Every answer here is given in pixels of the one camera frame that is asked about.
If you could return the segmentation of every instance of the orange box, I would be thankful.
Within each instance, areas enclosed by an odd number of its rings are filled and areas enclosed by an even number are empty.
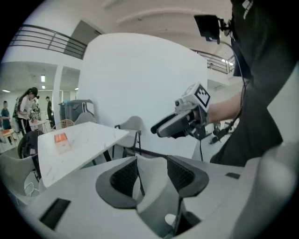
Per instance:
[[[71,150],[71,145],[65,133],[54,135],[55,148],[59,154]]]

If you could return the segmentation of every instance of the balcony railing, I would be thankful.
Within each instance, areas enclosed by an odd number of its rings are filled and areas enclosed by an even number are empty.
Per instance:
[[[203,56],[207,60],[207,67],[210,69],[217,70],[225,74],[228,74],[235,69],[235,59],[233,56],[229,59],[224,59],[220,56],[216,56],[207,52],[194,49],[191,50]]]
[[[52,50],[83,59],[87,45],[62,33],[33,25],[22,25],[9,46]]]

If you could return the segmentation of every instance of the wicker chair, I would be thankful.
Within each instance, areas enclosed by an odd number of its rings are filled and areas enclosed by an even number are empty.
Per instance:
[[[64,119],[64,120],[60,121],[58,124],[55,124],[53,126],[53,128],[51,128],[51,132],[56,130],[56,126],[60,126],[61,129],[63,129],[63,128],[67,128],[67,127],[70,127],[70,126],[73,126],[73,125],[74,125],[74,122],[72,120]]]

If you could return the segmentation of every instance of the ceiling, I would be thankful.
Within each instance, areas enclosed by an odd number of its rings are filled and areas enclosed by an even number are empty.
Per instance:
[[[30,87],[52,90],[56,73],[56,65],[35,62],[2,63],[0,68],[0,89],[8,91],[25,91]],[[61,90],[74,90],[78,87],[80,70],[64,67],[61,77]]]
[[[88,13],[99,19],[101,10],[114,21],[119,32],[158,36],[223,58],[233,54],[226,45],[206,42],[193,17],[215,14],[227,21],[232,13],[230,0],[64,0],[64,3],[81,14]],[[223,34],[221,40],[230,43],[230,38]]]

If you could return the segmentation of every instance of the black hair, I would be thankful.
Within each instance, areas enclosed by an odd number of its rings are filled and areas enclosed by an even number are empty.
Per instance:
[[[34,94],[34,96],[37,97],[37,91],[38,90],[36,87],[32,87],[32,88],[29,88],[28,90],[26,90],[24,94],[22,94],[22,96],[19,98],[19,102],[18,102],[18,108],[17,108],[18,112],[20,111],[20,105],[21,105],[23,98],[25,96],[29,95],[30,93]]]

